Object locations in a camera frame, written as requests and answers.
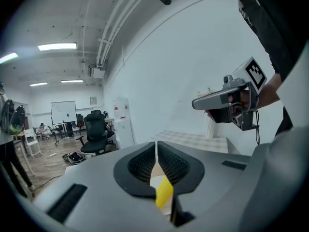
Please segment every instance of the whiteboard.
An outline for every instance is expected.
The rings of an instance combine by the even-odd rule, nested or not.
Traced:
[[[50,107],[53,125],[77,121],[75,101],[54,102]]]

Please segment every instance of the checkered tablecloth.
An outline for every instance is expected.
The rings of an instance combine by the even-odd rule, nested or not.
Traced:
[[[152,141],[168,141],[191,148],[228,153],[226,138],[213,138],[206,140],[203,135],[192,135],[165,130],[151,138]]]

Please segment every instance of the white vase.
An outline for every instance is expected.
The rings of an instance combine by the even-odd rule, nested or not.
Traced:
[[[214,136],[214,122],[211,118],[206,118],[206,139],[212,139]]]

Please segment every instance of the ceiling pipe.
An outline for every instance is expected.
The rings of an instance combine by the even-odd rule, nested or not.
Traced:
[[[111,31],[110,36],[109,36],[109,38],[108,38],[108,41],[109,41],[109,42],[113,42],[112,39],[114,39],[114,38],[116,37],[115,32],[116,32],[117,29],[119,28],[119,24],[120,24],[121,22],[124,23],[124,20],[123,20],[123,19],[124,19],[125,15],[128,14],[129,9],[130,9],[132,6],[135,6],[135,7],[136,7],[137,4],[138,4],[137,2],[139,2],[139,1],[140,1],[140,0],[129,0],[127,6],[123,9],[123,11],[122,11],[121,14],[119,15],[119,17],[118,17],[116,23],[114,24],[114,26],[113,26],[113,28],[112,28],[112,31]],[[104,51],[103,51],[103,54],[102,54],[102,57],[101,57],[100,64],[103,64],[103,63],[104,63],[104,61],[105,61],[105,59],[106,59],[106,56],[107,56],[107,54],[108,54],[108,49],[110,49],[110,47],[111,47],[111,44],[106,44],[106,45],[105,45],[105,48],[104,48]]]
[[[119,9],[119,7],[123,4],[125,0],[118,0],[115,7],[113,8],[112,10],[112,13],[110,15],[110,17],[108,18],[108,21],[104,27],[104,31],[102,33],[102,37],[101,37],[101,40],[105,40],[105,37],[106,37],[106,34],[107,34],[107,31],[112,23],[112,21],[114,20],[115,18],[115,15]],[[101,51],[102,51],[102,47],[103,47],[103,41],[100,41],[99,43],[99,47],[98,47],[98,55],[97,55],[97,65],[99,65],[99,60],[100,60],[100,55],[101,55]]]
[[[85,32],[86,32],[86,23],[87,23],[87,17],[88,17],[88,11],[89,11],[90,4],[91,4],[91,0],[89,0],[89,2],[88,2],[87,10],[86,10],[86,15],[85,15],[85,21],[84,21],[84,30],[83,30],[83,58],[85,57]],[[85,62],[83,62],[83,65],[84,65],[84,74],[85,74],[85,78],[86,78],[86,83],[88,84],[87,70],[86,70]]]
[[[121,29],[121,27],[123,26],[123,24],[126,22],[126,20],[128,19],[128,17],[130,16],[130,14],[133,12],[133,10],[136,8],[136,6],[137,6],[141,1],[142,1],[142,0],[137,0],[136,3],[132,6],[132,8],[129,10],[129,12],[126,14],[126,16],[125,16],[125,18],[123,19],[123,21],[121,22],[121,24],[117,27],[117,30],[116,30],[115,34],[113,35],[113,37],[112,37],[112,39],[111,39],[112,42],[115,40],[116,36],[118,35],[119,30]],[[111,45],[108,45],[107,47],[108,47],[108,48],[107,48],[107,51],[106,51],[105,56],[104,56],[104,58],[103,58],[103,63],[104,63],[105,60],[106,60],[106,57],[107,57],[107,55],[108,55],[108,53],[109,53],[109,50],[110,50],[110,48],[111,48]]]

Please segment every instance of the fluorescent light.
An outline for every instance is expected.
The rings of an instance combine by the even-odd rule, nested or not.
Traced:
[[[61,81],[62,83],[82,83],[83,80],[67,80],[67,81]]]
[[[18,57],[18,55],[15,52],[11,53],[9,55],[6,55],[6,56],[0,58],[0,64],[4,63],[6,61],[9,61],[9,60],[11,60],[13,58],[16,58],[16,57]]]
[[[36,84],[30,84],[31,87],[34,86],[40,86],[40,85],[47,85],[48,83],[36,83]]]
[[[57,49],[76,49],[76,43],[57,43],[57,44],[43,44],[38,46],[40,51],[57,50]]]

